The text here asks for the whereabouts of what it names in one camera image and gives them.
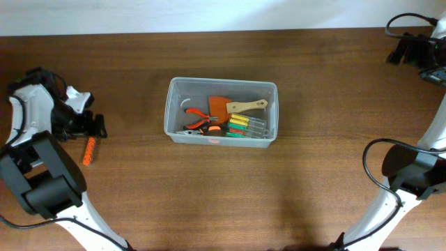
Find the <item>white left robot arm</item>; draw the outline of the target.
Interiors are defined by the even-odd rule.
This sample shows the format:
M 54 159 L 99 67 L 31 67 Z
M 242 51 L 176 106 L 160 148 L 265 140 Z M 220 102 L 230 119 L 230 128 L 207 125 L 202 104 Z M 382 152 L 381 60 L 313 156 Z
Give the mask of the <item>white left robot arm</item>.
M 43 218 L 26 229 L 57 224 L 85 250 L 131 250 L 93 207 L 81 169 L 62 147 L 69 139 L 107 137 L 104 116 L 89 109 L 93 94 L 37 67 L 11 82 L 6 97 L 13 114 L 1 179 L 28 214 Z

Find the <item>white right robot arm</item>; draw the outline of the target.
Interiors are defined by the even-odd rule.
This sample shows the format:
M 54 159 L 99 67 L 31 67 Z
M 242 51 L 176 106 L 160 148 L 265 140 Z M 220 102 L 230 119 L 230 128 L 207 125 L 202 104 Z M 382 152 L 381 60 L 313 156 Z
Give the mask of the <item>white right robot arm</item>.
M 395 34 L 385 27 L 385 33 L 398 39 L 397 46 L 386 61 L 393 65 L 404 63 L 419 70 L 426 82 L 445 87 L 445 16 L 439 18 L 420 15 L 433 26 L 430 36 L 410 33 Z M 395 139 L 380 138 L 367 144 L 363 162 L 369 149 L 377 143 L 390 143 L 377 181 L 368 166 L 363 169 L 379 187 L 379 193 L 367 212 L 349 230 L 329 244 L 329 250 L 380 250 L 402 218 L 431 195 L 445 192 L 445 103 L 441 103 L 428 130 L 416 146 Z

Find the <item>orange scraper wooden handle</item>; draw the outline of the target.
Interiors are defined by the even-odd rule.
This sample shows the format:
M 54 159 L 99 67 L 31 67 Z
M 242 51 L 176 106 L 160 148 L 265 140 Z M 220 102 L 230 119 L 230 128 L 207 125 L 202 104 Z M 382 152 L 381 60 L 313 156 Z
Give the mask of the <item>orange scraper wooden handle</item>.
M 212 122 L 214 126 L 228 121 L 232 113 L 240 113 L 252 109 L 264 109 L 268 106 L 268 101 L 265 99 L 251 102 L 235 102 L 222 96 L 210 96 L 208 103 L 210 115 L 217 117 L 217 120 Z

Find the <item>screwdriver set clear case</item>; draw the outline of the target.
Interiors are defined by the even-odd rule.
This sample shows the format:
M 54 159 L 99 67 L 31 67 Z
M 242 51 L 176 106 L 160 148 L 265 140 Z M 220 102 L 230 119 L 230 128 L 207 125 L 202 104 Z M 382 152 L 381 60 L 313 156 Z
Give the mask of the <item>screwdriver set clear case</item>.
M 269 135 L 267 122 L 242 114 L 231 114 L 228 122 L 228 137 L 265 139 Z

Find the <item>orange black needle-nose pliers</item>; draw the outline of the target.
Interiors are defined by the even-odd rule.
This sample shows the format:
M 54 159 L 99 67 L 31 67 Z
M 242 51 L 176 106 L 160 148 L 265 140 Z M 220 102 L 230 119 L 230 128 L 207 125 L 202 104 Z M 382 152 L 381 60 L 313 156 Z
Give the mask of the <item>orange black needle-nose pliers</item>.
M 225 137 L 226 131 L 219 126 L 203 127 L 196 130 L 180 130 L 176 134 L 179 135 L 198 135 L 198 136 L 211 136 L 211 137 Z

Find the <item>red handled cutters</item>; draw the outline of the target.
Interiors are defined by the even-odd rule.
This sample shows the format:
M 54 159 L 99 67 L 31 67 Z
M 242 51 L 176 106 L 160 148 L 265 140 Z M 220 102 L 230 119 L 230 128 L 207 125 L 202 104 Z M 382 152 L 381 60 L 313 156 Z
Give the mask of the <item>red handled cutters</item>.
M 212 123 L 212 122 L 218 121 L 218 118 L 216 116 L 204 114 L 203 112 L 201 112 L 199 109 L 196 109 L 196 108 L 187 108 L 185 110 L 185 113 L 193 114 L 193 115 L 200 117 L 200 119 L 197 122 L 184 126 L 184 128 L 188 129 L 188 130 L 200 129 L 201 126 L 203 126 L 207 123 Z

